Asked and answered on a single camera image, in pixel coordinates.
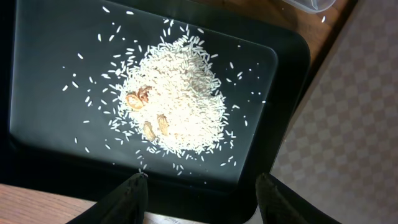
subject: wooden table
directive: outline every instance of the wooden table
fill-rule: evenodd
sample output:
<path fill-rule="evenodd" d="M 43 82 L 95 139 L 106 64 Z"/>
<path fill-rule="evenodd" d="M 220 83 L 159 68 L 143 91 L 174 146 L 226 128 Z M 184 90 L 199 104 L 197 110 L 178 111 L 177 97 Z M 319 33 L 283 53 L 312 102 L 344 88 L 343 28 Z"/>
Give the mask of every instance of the wooden table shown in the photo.
<path fill-rule="evenodd" d="M 197 0 L 298 32 L 311 51 L 310 74 L 316 74 L 351 13 L 356 0 L 336 0 L 328 10 L 307 14 L 281 0 Z M 65 223 L 94 202 L 0 185 L 0 223 Z M 156 223 L 148 215 L 146 223 Z"/>

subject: dark tray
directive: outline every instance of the dark tray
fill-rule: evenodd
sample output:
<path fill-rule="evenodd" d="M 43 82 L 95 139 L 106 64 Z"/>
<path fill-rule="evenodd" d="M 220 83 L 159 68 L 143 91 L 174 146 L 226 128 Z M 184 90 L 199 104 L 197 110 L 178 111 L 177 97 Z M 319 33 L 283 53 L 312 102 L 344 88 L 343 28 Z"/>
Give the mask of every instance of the dark tray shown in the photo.
<path fill-rule="evenodd" d="M 129 6 L 133 8 L 129 10 L 136 13 L 133 15 L 136 20 L 130 24 L 122 23 L 123 36 L 127 40 L 134 37 L 134 30 L 140 29 L 140 39 L 147 41 L 143 48 L 147 44 L 154 45 L 160 41 L 158 36 L 162 33 L 162 24 L 158 22 L 156 25 L 155 21 L 162 17 L 173 18 L 177 31 L 179 26 L 185 27 L 181 22 L 191 24 L 191 33 L 196 30 L 195 26 L 205 29 L 206 50 L 220 55 L 212 69 L 220 74 L 220 78 L 232 79 L 240 70 L 248 71 L 248 68 L 255 74 L 252 79 L 244 77 L 237 81 L 236 86 L 224 87 L 225 80 L 221 86 L 227 99 L 233 95 L 233 101 L 227 100 L 227 106 L 241 106 L 239 111 L 233 112 L 231 119 L 234 122 L 230 124 L 238 137 L 245 138 L 236 141 L 238 145 L 235 144 L 233 151 L 226 147 L 206 158 L 206 163 L 178 160 L 170 155 L 156 159 L 145 154 L 150 167 L 146 170 L 150 176 L 148 211 L 208 223 L 245 222 L 257 205 L 256 176 L 271 170 L 307 77 L 310 57 L 306 43 L 293 32 L 186 0 L 114 2 L 120 5 L 77 0 L 18 1 L 14 66 L 11 68 L 13 76 L 11 79 L 4 76 L 6 80 L 2 82 L 2 97 L 12 108 L 4 107 L 1 111 L 3 121 L 7 121 L 0 154 L 1 182 L 99 200 L 136 172 L 139 167 L 135 160 L 136 148 L 123 147 L 109 153 L 102 142 L 106 136 L 111 139 L 113 134 L 107 128 L 109 118 L 104 119 L 103 114 L 96 111 L 98 104 L 94 109 L 88 109 L 83 103 L 88 77 L 96 77 L 96 88 L 102 90 L 104 87 L 101 85 L 104 84 L 100 83 L 98 75 L 105 68 L 109 69 L 109 65 L 105 66 L 109 63 L 109 56 L 120 52 L 117 49 L 128 47 L 121 40 L 117 41 L 119 45 L 115 42 L 108 44 L 105 37 L 109 35 L 103 35 L 105 47 L 102 45 L 102 48 L 109 52 L 103 57 L 104 53 L 98 50 L 101 46 L 96 41 L 97 31 L 101 29 L 103 34 L 113 32 L 110 23 L 113 20 L 121 22 L 126 17 L 123 12 Z M 119 13 L 104 16 L 102 5 Z M 109 23 L 106 26 L 109 30 L 103 29 L 104 23 Z M 229 48 L 238 44 L 241 48 Z M 83 54 L 84 63 L 76 56 L 81 51 L 86 52 Z M 229 60 L 221 57 L 222 54 L 229 54 L 228 59 L 236 62 L 234 71 L 227 69 L 222 74 L 229 64 Z M 80 81 L 79 90 L 73 90 L 69 97 L 65 97 L 60 89 L 66 83 L 69 90 L 73 88 L 70 84 L 72 73 L 85 77 L 87 83 Z M 262 95 L 251 96 L 252 89 L 256 93 L 261 91 Z M 251 97 L 251 103 L 246 105 L 244 102 L 248 98 L 245 95 Z M 263 105 L 261 101 L 265 99 L 267 103 Z M 248 116 L 249 124 L 260 122 L 244 129 L 244 114 Z M 91 129 L 82 125 L 88 115 L 90 120 L 96 121 Z M 104 126 L 106 131 L 98 132 Z M 84 151 L 84 146 L 70 150 L 74 136 L 80 137 L 85 144 L 92 144 L 90 155 Z M 145 145 L 138 143 L 133 143 L 133 146 L 142 151 L 145 149 Z M 220 169 L 220 163 L 231 155 L 237 160 L 237 167 L 229 164 L 229 168 Z M 193 175 L 177 177 L 176 171 L 171 169 L 172 162 L 183 164 Z"/>

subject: checkered mat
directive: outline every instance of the checkered mat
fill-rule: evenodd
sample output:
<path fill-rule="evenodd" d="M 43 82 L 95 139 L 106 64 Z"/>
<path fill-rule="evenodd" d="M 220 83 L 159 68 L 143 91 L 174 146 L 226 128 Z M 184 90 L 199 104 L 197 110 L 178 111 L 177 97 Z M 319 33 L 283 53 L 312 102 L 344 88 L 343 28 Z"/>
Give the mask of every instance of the checkered mat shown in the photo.
<path fill-rule="evenodd" d="M 341 223 L 398 223 L 398 1 L 358 3 L 271 174 Z"/>

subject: clear container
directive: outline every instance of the clear container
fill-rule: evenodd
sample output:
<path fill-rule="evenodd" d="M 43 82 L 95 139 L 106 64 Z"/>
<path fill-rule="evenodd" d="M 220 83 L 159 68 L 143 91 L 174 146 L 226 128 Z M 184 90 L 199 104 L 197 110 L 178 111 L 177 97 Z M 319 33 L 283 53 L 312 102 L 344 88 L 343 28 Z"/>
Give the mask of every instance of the clear container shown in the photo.
<path fill-rule="evenodd" d="M 327 10 L 336 0 L 283 0 L 307 13 L 318 13 Z"/>

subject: pile of rice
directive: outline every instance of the pile of rice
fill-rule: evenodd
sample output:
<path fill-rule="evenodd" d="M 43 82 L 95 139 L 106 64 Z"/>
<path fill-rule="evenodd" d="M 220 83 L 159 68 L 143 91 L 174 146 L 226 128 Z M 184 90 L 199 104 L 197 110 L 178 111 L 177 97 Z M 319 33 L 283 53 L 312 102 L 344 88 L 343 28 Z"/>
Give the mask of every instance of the pile of rice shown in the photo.
<path fill-rule="evenodd" d="M 162 39 L 157 47 L 148 47 L 140 66 L 128 69 L 123 85 L 116 86 L 121 92 L 119 114 L 129 116 L 144 138 L 144 123 L 150 122 L 154 142 L 175 154 L 212 151 L 224 139 L 226 97 L 218 90 L 221 80 L 211 72 L 211 57 L 202 43 L 199 37 L 187 35 L 172 44 Z M 147 92 L 149 101 L 134 111 L 126 96 L 145 86 L 152 87 Z M 162 114 L 169 124 L 168 136 L 159 129 L 157 118 Z"/>

